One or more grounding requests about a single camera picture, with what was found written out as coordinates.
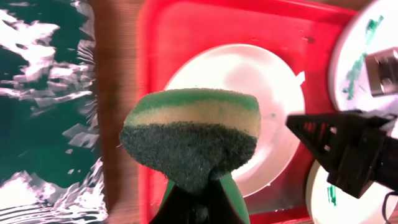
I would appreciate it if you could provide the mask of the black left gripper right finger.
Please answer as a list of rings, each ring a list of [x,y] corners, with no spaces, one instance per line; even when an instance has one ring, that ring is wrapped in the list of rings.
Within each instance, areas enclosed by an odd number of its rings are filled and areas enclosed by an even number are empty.
[[[203,195],[198,198],[198,222],[200,224],[244,224],[219,180],[210,181]]]

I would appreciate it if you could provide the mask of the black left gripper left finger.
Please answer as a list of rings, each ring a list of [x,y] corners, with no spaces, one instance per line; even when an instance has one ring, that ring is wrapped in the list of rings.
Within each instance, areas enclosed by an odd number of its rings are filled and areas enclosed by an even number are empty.
[[[149,224],[197,224],[197,197],[174,185]]]

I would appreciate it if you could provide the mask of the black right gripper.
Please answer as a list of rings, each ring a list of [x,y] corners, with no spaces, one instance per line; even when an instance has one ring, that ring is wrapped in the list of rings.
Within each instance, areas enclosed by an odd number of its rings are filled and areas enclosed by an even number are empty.
[[[359,111],[292,114],[286,126],[328,171],[327,181],[360,198],[377,182],[397,191],[397,139],[390,137],[396,114]]]

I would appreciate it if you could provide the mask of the small white plate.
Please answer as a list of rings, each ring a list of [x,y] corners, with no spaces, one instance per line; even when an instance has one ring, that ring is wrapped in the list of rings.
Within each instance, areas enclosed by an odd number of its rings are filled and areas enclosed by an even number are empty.
[[[253,95],[261,111],[261,134],[252,159],[232,177],[243,197],[270,186],[299,146],[286,127],[290,114],[302,114],[305,102],[299,76],[272,52],[249,44],[214,47],[193,57],[166,89],[216,88]]]

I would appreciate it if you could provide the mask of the green yellow scrub sponge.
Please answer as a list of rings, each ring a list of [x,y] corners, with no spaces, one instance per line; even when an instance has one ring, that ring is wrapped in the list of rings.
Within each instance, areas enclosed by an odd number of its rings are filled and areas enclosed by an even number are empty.
[[[162,204],[174,185],[198,200],[210,181],[219,180],[248,223],[246,204],[231,173],[253,157],[260,132],[255,96],[189,88],[143,97],[126,117],[119,139],[138,163],[168,179]]]

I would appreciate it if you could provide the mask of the large white plate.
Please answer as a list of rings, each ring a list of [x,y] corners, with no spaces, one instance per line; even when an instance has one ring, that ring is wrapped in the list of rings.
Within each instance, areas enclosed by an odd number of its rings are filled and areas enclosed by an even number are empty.
[[[333,50],[328,90],[336,110],[382,110],[397,95],[372,96],[365,57],[397,46],[397,0],[371,1],[349,21]]]

